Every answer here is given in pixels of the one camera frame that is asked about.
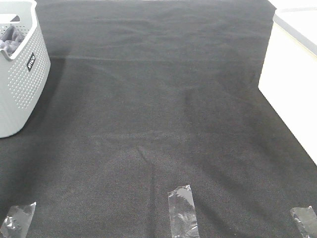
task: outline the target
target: black fabric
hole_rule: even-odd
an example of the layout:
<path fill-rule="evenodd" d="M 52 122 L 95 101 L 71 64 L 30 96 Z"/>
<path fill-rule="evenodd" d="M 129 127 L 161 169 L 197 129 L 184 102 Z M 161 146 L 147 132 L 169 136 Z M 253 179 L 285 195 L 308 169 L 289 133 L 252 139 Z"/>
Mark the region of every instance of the black fabric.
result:
<path fill-rule="evenodd" d="M 257 88 L 266 0 L 40 0 L 52 67 L 22 131 L 0 140 L 0 217 L 29 238 L 171 237 L 190 184 L 201 238 L 299 238 L 317 169 Z"/>

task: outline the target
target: basket perforated holes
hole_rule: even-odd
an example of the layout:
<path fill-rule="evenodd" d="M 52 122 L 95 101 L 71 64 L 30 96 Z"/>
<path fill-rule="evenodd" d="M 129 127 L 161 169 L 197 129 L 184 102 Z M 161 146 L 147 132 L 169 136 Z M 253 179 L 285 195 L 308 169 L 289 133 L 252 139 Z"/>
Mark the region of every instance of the basket perforated holes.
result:
<path fill-rule="evenodd" d="M 26 65 L 32 53 L 36 59 L 29 72 Z M 44 39 L 41 32 L 36 29 L 24 50 L 9 69 L 8 86 L 18 108 L 25 109 L 31 103 L 43 81 L 48 62 Z"/>
<path fill-rule="evenodd" d="M 6 25 L 2 24 L 2 25 L 0 26 L 0 36 L 2 36 L 2 35 L 5 33 L 5 31 L 7 30 L 7 28 L 8 28 L 9 26 L 11 26 L 11 25 L 12 25 L 11 23 L 10 23 L 10 24 L 6 24 Z M 15 26 L 24 36 L 26 36 L 26 35 L 28 34 L 28 32 L 30 31 L 30 29 L 29 29 L 28 27 L 24 26 L 24 25 L 14 24 L 14 26 Z"/>

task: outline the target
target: basket handle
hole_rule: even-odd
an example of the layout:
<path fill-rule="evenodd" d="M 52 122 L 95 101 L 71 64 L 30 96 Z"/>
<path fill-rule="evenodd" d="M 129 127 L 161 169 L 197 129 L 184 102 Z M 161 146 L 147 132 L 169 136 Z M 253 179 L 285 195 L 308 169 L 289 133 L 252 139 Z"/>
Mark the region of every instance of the basket handle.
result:
<path fill-rule="evenodd" d="M 34 0 L 0 0 L 0 14 L 6 17 L 4 19 L 7 24 L 18 23 L 18 19 L 20 19 L 20 22 L 29 22 L 28 25 L 31 27 L 32 22 L 36 20 L 36 5 Z"/>
<path fill-rule="evenodd" d="M 0 24 L 19 23 L 20 17 L 17 14 L 0 14 Z"/>

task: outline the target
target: gray cloth in basket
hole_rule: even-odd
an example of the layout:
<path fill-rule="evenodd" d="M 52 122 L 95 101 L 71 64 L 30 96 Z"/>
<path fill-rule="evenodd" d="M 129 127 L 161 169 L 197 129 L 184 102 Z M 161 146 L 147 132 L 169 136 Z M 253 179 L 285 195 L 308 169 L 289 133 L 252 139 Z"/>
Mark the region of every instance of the gray cloth in basket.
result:
<path fill-rule="evenodd" d="M 23 34 L 15 26 L 10 26 L 0 38 L 0 49 L 4 49 L 10 56 L 23 40 Z"/>

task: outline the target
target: basket label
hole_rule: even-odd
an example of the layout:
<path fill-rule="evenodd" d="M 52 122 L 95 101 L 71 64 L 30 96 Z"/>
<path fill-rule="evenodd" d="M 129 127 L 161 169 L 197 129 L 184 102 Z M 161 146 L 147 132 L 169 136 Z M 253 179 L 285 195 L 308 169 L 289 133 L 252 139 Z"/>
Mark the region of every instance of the basket label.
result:
<path fill-rule="evenodd" d="M 34 62 L 35 62 L 35 55 L 34 55 L 34 53 L 32 53 L 32 55 L 31 55 L 31 57 L 30 57 L 28 63 L 26 64 L 26 66 L 27 66 L 29 72 L 31 72 L 31 69 L 32 69 L 32 67 L 33 67 L 33 65 L 34 65 Z"/>

